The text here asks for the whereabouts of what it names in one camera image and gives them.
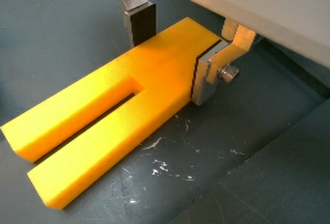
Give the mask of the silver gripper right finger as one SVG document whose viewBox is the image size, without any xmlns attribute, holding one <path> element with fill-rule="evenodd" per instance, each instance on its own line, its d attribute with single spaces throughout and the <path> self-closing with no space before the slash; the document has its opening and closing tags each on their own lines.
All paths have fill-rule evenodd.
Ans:
<svg viewBox="0 0 330 224">
<path fill-rule="evenodd" d="M 231 19 L 224 20 L 219 41 L 198 57 L 192 79 L 191 100 L 202 105 L 216 91 L 219 81 L 231 83 L 239 70 L 232 65 L 248 50 L 255 32 Z"/>
</svg>

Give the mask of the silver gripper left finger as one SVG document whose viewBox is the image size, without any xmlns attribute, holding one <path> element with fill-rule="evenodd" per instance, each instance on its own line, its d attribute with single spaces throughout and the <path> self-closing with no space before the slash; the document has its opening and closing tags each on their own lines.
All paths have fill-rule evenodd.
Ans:
<svg viewBox="0 0 330 224">
<path fill-rule="evenodd" d="M 156 5 L 149 0 L 120 1 L 131 45 L 137 46 L 156 35 Z"/>
</svg>

